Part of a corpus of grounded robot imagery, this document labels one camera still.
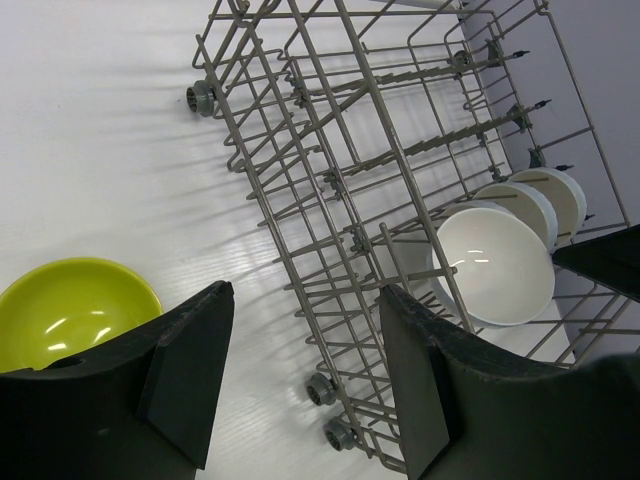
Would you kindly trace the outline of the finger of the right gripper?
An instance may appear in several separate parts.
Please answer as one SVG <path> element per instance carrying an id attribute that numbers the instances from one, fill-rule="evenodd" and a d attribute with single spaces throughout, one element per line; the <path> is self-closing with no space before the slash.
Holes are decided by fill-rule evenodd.
<path id="1" fill-rule="evenodd" d="M 552 261 L 618 294 L 639 299 L 638 227 L 560 248 Z"/>

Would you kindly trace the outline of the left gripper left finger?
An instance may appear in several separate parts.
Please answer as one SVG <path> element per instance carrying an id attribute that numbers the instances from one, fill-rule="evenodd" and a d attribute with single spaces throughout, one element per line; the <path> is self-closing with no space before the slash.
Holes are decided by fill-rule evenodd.
<path id="1" fill-rule="evenodd" d="M 234 323 L 215 282 L 42 370 L 1 377 L 5 479 L 192 479 L 204 469 Z"/>

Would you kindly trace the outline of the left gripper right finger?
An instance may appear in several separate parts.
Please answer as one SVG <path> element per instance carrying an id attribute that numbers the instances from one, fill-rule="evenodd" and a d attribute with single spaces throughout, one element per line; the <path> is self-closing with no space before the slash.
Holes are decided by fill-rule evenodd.
<path id="1" fill-rule="evenodd" d="M 497 347 L 395 285 L 380 319 L 412 479 L 635 479 L 639 358 L 574 369 Z"/>

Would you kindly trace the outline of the white bowl stack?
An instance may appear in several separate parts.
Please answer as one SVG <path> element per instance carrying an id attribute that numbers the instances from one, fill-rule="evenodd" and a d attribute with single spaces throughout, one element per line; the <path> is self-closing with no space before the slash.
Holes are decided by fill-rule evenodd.
<path id="1" fill-rule="evenodd" d="M 551 303 L 555 274 L 534 231 L 508 212 L 473 207 L 436 230 L 469 319 L 476 326 L 515 327 Z"/>

